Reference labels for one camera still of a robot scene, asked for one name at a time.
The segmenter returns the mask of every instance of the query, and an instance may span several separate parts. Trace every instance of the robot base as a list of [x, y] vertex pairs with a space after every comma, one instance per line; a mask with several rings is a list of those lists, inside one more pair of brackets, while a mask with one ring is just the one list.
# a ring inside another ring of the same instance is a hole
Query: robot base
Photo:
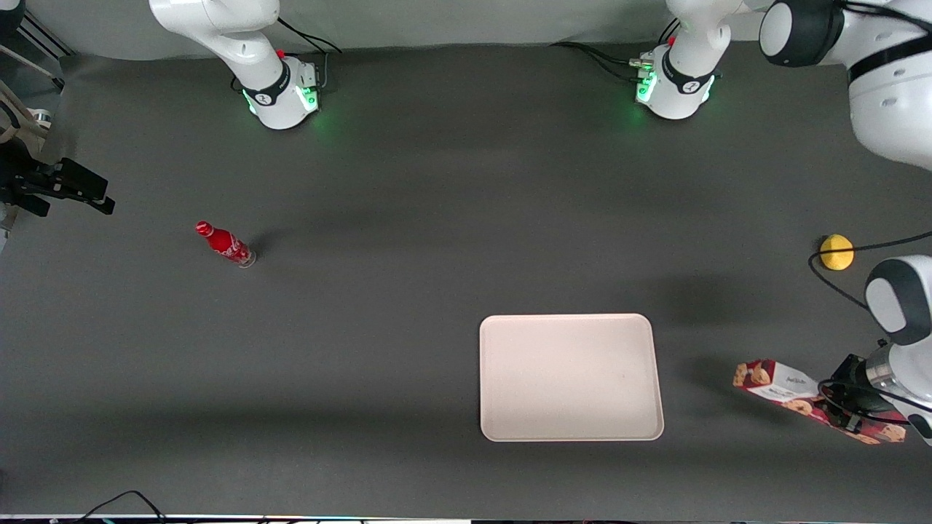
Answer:
[[273, 130], [286, 130], [300, 124], [308, 115], [317, 111], [320, 104], [314, 64], [303, 63], [294, 57], [285, 57], [281, 61], [291, 70], [291, 78], [274, 104], [255, 103], [243, 92], [249, 110], [263, 125]]
[[640, 61], [651, 64], [651, 67], [649, 69], [642, 67], [637, 70], [640, 82], [637, 83], [635, 102], [647, 105], [659, 117], [681, 120], [691, 117], [699, 105], [708, 100], [709, 89], [715, 77], [712, 76], [704, 86], [699, 86], [696, 92], [689, 94], [679, 92], [677, 85], [658, 67], [669, 50], [670, 46], [664, 44], [641, 53]]

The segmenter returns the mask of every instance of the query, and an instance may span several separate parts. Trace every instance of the cookie image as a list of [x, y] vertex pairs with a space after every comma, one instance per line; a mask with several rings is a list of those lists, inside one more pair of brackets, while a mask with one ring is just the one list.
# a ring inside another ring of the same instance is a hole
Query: cookie image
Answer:
[[732, 384], [735, 386], [745, 385], [745, 377], [747, 377], [747, 364], [739, 364], [738, 368], [734, 371], [734, 380]]
[[784, 402], [781, 406], [785, 407], [786, 409], [792, 409], [804, 417], [808, 417], [809, 415], [813, 414], [813, 405], [802, 400], [801, 398], [797, 398], [796, 400], [787, 400], [787, 402]]
[[869, 437], [869, 436], [867, 436], [867, 435], [865, 435], [865, 434], [853, 434], [853, 433], [847, 433], [847, 432], [845, 432], [845, 434], [847, 434], [847, 435], [850, 436], [851, 438], [854, 438], [854, 439], [856, 439], [856, 440], [860, 440], [860, 441], [863, 442], [864, 444], [870, 444], [871, 446], [873, 446], [873, 445], [875, 445], [875, 444], [880, 444], [880, 441], [879, 441], [879, 440], [877, 440], [876, 438], [871, 438], [871, 437]]
[[885, 438], [890, 442], [902, 442], [906, 440], [906, 428], [894, 424], [887, 424], [877, 436]]
[[770, 383], [770, 374], [760, 364], [755, 365], [751, 371], [751, 382], [759, 386], [765, 386]]

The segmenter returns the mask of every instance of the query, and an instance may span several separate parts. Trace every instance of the dark gray mat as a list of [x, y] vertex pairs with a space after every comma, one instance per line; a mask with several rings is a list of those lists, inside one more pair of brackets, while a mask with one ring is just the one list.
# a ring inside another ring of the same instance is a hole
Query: dark gray mat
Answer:
[[[731, 386], [757, 357], [827, 376], [881, 335], [809, 274], [819, 235], [928, 228], [932, 174], [857, 144], [843, 70], [735, 45], [666, 122], [570, 49], [331, 65], [322, 112], [273, 132], [216, 60], [67, 64], [55, 141], [116, 214], [55, 201], [0, 255], [0, 510], [138, 489], [187, 514], [928, 521], [915, 434], [867, 447]], [[652, 320], [664, 435], [486, 441], [482, 319], [598, 311]]]

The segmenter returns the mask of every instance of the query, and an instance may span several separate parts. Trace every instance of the green indicator light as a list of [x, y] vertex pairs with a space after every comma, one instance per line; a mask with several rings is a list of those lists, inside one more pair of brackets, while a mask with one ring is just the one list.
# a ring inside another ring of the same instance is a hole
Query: green indicator light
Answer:
[[255, 107], [253, 107], [253, 101], [249, 99], [249, 95], [246, 94], [246, 90], [242, 91], [242, 97], [246, 99], [246, 103], [249, 105], [249, 112], [255, 115]]
[[706, 88], [706, 94], [702, 95], [703, 103], [708, 100], [708, 94], [712, 92], [712, 84], [715, 83], [715, 75], [708, 79], [708, 87]]
[[654, 85], [657, 83], [657, 74], [651, 72], [647, 78], [641, 80], [641, 83], [645, 84], [647, 87], [637, 90], [637, 99], [641, 100], [642, 102], [647, 102], [651, 98]]
[[301, 104], [304, 105], [304, 108], [308, 110], [309, 113], [317, 110], [317, 98], [315, 97], [313, 89], [295, 86], [295, 92], [301, 100]]

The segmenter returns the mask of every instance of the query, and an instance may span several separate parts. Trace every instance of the cardboard box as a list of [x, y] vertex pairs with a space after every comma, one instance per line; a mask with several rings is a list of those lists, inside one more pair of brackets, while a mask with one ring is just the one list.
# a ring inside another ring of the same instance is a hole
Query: cardboard box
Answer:
[[[819, 421], [864, 444], [877, 445], [903, 442], [906, 428], [887, 422], [857, 418], [850, 429], [831, 423], [832, 407], [819, 394], [818, 380], [805, 373], [770, 359], [755, 360], [739, 364], [734, 371], [733, 385], [754, 393], [771, 404], [795, 411], [806, 418]], [[878, 414], [880, 417], [902, 420], [896, 411]]]

